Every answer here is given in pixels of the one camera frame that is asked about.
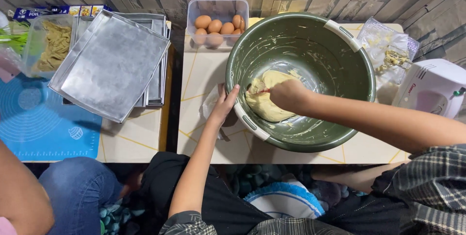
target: cupcake icon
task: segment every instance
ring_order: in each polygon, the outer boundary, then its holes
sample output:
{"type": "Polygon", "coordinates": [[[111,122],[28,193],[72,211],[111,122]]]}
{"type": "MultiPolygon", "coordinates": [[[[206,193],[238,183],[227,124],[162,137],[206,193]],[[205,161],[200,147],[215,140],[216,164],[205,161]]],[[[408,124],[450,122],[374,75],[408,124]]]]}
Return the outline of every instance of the cupcake icon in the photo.
{"type": "Polygon", "coordinates": [[[83,136],[83,130],[80,127],[73,127],[72,129],[68,130],[70,137],[73,139],[80,139],[83,136]]]}

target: plaid sleeve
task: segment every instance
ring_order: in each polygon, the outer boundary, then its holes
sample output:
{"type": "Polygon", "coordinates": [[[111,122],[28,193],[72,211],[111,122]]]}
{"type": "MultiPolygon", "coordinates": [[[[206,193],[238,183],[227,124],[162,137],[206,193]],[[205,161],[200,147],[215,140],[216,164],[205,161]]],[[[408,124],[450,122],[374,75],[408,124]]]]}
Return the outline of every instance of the plaid sleeve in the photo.
{"type": "Polygon", "coordinates": [[[466,234],[466,144],[411,155],[392,184],[417,234],[466,234]]]}
{"type": "Polygon", "coordinates": [[[170,217],[159,235],[217,235],[212,225],[207,226],[197,211],[184,211],[170,217]]]}

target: hand mixer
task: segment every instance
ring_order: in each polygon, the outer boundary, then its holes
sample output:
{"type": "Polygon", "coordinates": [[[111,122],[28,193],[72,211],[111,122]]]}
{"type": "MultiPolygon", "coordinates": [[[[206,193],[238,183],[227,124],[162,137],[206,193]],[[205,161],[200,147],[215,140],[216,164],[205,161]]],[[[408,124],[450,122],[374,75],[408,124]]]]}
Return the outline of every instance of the hand mixer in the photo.
{"type": "Polygon", "coordinates": [[[407,71],[392,105],[453,118],[465,88],[466,70],[460,66],[445,59],[419,61],[407,71]]]}

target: blue jeans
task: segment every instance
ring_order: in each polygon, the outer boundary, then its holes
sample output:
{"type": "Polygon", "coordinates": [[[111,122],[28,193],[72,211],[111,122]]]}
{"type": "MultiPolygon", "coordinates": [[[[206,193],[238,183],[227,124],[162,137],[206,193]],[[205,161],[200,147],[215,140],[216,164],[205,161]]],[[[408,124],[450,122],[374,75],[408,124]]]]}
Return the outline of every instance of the blue jeans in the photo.
{"type": "Polygon", "coordinates": [[[99,207],[116,202],[123,188],[110,169],[86,157],[50,164],[39,182],[55,215],[48,235],[100,235],[99,207]]]}

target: plaid shirt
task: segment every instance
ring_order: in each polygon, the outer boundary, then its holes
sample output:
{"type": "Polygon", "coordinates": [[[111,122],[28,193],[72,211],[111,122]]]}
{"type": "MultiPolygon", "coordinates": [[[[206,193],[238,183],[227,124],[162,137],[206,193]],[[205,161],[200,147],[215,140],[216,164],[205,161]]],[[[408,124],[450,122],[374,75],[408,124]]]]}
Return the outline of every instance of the plaid shirt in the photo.
{"type": "MultiPolygon", "coordinates": [[[[402,234],[466,235],[466,144],[432,147],[410,156],[384,194],[404,200],[402,234]]],[[[318,220],[282,218],[259,223],[248,235],[350,235],[318,220]]],[[[173,215],[159,235],[217,235],[195,211],[173,215]]]]}

